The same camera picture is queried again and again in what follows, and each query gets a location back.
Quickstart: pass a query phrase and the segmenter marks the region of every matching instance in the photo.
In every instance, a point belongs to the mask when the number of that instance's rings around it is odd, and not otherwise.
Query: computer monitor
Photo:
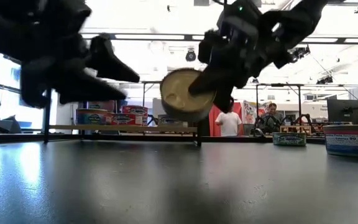
[[[329,122],[358,124],[358,100],[327,100]]]

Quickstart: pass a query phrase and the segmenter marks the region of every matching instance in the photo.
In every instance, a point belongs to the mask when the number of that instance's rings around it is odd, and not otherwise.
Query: wooden shelf
[[[132,131],[132,132],[171,132],[171,133],[196,133],[197,128],[185,127],[145,127],[127,125],[51,125],[49,129],[57,130],[93,130],[93,131]]]

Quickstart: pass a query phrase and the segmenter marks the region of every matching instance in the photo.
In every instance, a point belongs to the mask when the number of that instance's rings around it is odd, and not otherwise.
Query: man
[[[239,115],[233,112],[234,102],[231,103],[231,109],[228,113],[221,112],[216,118],[215,123],[221,127],[221,136],[239,136],[242,126],[242,121]]]
[[[272,130],[275,129],[274,120],[272,118],[268,119],[269,116],[273,116],[278,122],[281,122],[281,120],[284,118],[283,114],[277,112],[277,105],[275,103],[271,103],[268,105],[267,113],[265,113],[261,116],[261,118],[265,121],[265,124],[263,125],[263,127],[260,127],[260,128],[269,127],[269,129],[272,129]]]

